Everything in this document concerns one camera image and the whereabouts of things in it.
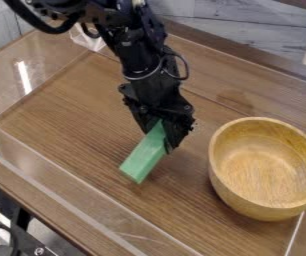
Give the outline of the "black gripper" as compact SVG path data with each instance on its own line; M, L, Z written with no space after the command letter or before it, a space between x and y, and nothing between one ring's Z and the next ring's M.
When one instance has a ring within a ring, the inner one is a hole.
M118 86L133 119L148 133L162 119L165 149L170 153L188 136L193 124L193 108L180 93L178 80L132 81Z

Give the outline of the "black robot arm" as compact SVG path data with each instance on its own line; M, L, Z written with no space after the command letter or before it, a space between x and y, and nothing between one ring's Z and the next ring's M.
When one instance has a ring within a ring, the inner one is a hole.
M146 0L5 0L17 15L41 32L62 34L78 25L85 35L102 39L121 64L120 85L140 129L164 131L168 150L192 130L193 108L181 96L189 77L182 56L166 45L166 31Z

